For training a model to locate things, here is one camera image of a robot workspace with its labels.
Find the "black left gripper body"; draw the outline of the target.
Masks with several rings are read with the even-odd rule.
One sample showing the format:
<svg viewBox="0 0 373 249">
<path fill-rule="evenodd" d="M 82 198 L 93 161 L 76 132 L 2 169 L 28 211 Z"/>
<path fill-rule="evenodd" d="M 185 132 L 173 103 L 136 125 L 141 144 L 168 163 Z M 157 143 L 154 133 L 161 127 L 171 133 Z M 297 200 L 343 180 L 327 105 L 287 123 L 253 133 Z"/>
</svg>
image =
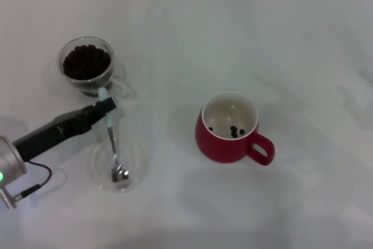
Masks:
<svg viewBox="0 0 373 249">
<path fill-rule="evenodd" d="M 43 127 L 14 141 L 13 145 L 23 161 L 29 162 L 65 140 L 91 130 L 92 124 L 88 122 L 91 111 L 92 108 L 83 108 L 60 115 Z"/>
</svg>

